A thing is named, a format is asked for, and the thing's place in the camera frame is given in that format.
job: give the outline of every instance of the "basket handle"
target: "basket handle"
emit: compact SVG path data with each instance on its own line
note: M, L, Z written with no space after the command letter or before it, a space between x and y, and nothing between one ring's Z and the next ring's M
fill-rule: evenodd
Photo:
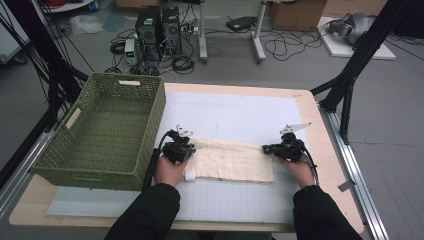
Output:
M138 81L125 81L125 80L119 80L119 84L121 85L131 85L131 86L140 86L141 83Z
M75 121L77 120L78 116L81 114L81 109L77 108L75 109L74 113L72 113L71 117L66 122L66 127L70 129L72 125L74 125Z
M72 174L72 177L74 177L75 180L77 181L87 181L87 182L106 182L106 180L104 178L102 178L101 176L93 176L90 174L77 174L74 173Z

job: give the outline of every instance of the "metal table leg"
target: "metal table leg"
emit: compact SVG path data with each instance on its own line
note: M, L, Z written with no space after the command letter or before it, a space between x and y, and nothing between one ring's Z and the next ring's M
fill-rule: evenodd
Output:
M261 33L262 21L264 19L264 13L266 8L266 1L261 1L259 4L258 13L258 24L256 25L256 31L252 32L253 44L255 45L256 52L258 53L258 63L266 59L264 49L262 48L259 34Z
M206 49L204 4L205 4L205 0L201 0L200 1L199 53L200 53L200 61L202 63L207 63L208 51Z

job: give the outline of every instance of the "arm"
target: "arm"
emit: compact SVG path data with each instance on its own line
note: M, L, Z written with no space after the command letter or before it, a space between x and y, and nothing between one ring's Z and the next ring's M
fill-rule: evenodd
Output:
M187 162L174 165L162 156L155 173L157 184L134 200L105 239L165 239L180 209L180 194L175 186Z
M296 163L285 159L279 161L291 172L301 188L293 197L293 218L298 240L362 239L331 196L315 185L305 156Z

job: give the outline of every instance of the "white cloth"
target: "white cloth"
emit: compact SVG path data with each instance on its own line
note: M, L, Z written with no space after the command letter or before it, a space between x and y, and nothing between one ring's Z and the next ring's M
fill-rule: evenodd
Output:
M186 169L195 170L196 177L271 183L274 181L272 156L265 155L260 145L219 139L196 139L196 146Z

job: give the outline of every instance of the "cardboard box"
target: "cardboard box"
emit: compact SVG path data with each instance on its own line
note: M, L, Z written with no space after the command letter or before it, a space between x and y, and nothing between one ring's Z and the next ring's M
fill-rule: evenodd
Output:
M361 12L378 16L387 0L328 0L323 16L341 18L346 13Z
M269 19L276 30L315 31L327 0L302 0L295 4L273 3Z
M142 6L162 6L162 0L116 0L118 8L141 8Z

